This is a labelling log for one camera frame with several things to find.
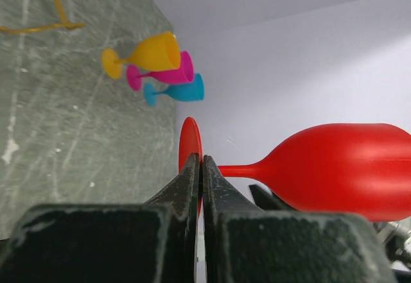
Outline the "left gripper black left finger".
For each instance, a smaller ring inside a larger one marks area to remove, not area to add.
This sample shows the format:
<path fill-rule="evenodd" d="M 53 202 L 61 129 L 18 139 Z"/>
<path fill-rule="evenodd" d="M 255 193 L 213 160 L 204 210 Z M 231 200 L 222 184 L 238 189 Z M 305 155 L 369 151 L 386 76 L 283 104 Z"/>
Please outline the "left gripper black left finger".
<path fill-rule="evenodd" d="M 140 204 L 40 204 L 1 248 L 2 282 L 194 282 L 200 158 Z"/>

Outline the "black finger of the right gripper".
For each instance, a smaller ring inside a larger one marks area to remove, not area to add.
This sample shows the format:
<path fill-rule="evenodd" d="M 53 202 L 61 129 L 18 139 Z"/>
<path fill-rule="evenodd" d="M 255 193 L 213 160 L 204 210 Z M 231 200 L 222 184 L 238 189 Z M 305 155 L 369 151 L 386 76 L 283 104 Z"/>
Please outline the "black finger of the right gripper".
<path fill-rule="evenodd" d="M 292 207 L 274 193 L 265 191 L 259 185 L 249 185 L 254 203 L 263 210 L 292 210 Z"/>

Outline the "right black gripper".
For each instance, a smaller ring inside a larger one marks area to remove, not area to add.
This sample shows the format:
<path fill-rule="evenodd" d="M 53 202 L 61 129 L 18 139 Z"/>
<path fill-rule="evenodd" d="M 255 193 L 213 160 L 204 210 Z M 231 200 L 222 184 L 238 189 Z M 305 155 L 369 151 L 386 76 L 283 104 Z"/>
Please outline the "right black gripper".
<path fill-rule="evenodd" d="M 372 223 L 387 259 L 394 269 L 410 271 L 410 223 L 380 221 Z"/>

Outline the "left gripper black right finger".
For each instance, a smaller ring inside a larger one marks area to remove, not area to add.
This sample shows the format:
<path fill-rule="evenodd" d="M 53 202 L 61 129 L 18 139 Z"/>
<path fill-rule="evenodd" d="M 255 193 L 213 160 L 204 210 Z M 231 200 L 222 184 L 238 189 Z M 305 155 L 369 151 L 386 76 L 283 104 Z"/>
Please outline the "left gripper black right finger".
<path fill-rule="evenodd" d="M 395 282 L 371 224 L 354 214 L 265 211 L 202 164 L 208 282 Z"/>

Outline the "red plastic wine glass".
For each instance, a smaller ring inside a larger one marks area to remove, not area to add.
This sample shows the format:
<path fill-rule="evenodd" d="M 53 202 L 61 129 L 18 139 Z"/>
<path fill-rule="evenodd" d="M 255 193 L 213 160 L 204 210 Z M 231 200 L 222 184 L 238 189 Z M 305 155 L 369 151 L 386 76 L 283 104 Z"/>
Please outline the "red plastic wine glass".
<path fill-rule="evenodd" d="M 410 134 L 391 124 L 313 126 L 258 162 L 218 169 L 261 182 L 299 211 L 352 212 L 370 221 L 410 215 Z"/>

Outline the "blue plastic wine glass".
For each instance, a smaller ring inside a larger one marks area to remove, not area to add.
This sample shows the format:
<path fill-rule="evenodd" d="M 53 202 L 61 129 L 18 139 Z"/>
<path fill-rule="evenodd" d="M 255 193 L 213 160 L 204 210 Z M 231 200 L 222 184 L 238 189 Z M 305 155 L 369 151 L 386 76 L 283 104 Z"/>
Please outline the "blue plastic wine glass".
<path fill-rule="evenodd" d="M 202 101 L 205 95 L 204 82 L 202 75 L 195 73 L 193 82 L 181 85 L 169 85 L 164 90 L 156 90 L 151 83 L 146 83 L 143 88 L 143 94 L 146 103 L 151 107 L 156 106 L 157 96 L 161 94 L 167 95 L 176 101 Z"/>

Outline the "magenta plastic wine glass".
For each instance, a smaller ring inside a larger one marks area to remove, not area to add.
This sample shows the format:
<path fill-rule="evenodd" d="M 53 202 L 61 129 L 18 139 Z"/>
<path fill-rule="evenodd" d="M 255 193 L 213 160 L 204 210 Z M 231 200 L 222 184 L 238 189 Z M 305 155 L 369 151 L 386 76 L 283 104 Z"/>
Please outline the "magenta plastic wine glass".
<path fill-rule="evenodd" d="M 159 82 L 169 85 L 182 85 L 192 83 L 195 78 L 195 70 L 191 55 L 188 51 L 180 53 L 181 63 L 178 69 L 167 71 L 150 71 L 141 74 L 135 65 L 127 67 L 127 81 L 131 89 L 139 91 L 143 84 L 143 78 L 151 77 Z"/>

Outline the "yellow plastic wine glass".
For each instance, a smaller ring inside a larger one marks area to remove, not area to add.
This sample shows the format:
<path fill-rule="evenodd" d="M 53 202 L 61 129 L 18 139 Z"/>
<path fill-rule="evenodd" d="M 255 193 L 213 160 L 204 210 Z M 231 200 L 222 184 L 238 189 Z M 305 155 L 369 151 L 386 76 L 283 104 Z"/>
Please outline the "yellow plastic wine glass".
<path fill-rule="evenodd" d="M 121 58 L 112 48 L 104 49 L 101 54 L 103 70 L 114 80 L 121 77 L 124 64 L 158 72 L 178 69 L 180 63 L 179 43 L 170 31 L 142 40 L 128 57 Z"/>

